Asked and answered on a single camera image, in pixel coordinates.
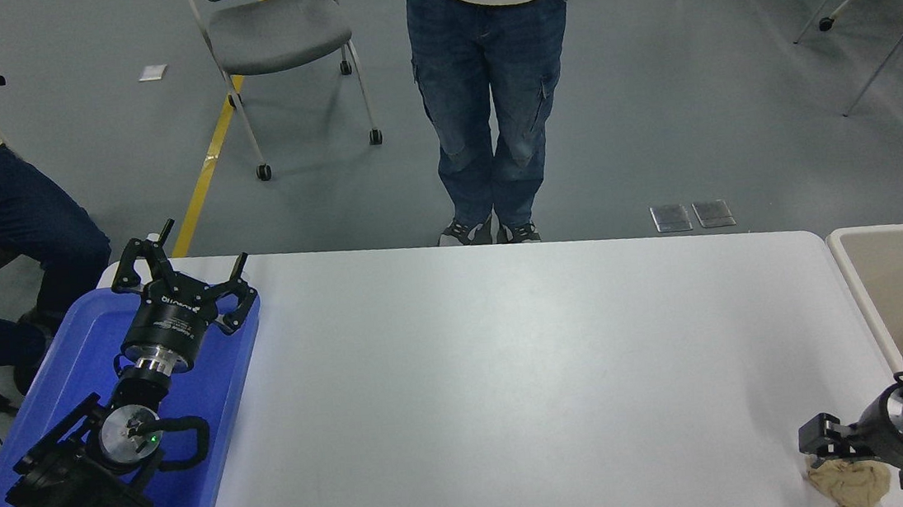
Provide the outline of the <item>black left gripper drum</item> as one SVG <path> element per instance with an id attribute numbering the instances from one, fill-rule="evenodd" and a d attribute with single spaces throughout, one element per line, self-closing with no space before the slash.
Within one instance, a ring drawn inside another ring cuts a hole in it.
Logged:
<path id="1" fill-rule="evenodd" d="M 215 301 L 206 299 L 208 287 L 191 276 L 152 279 L 143 287 L 141 306 L 120 346 L 121 354 L 134 364 L 146 358 L 171 359 L 172 372 L 190 371 L 209 322 L 218 315 Z"/>

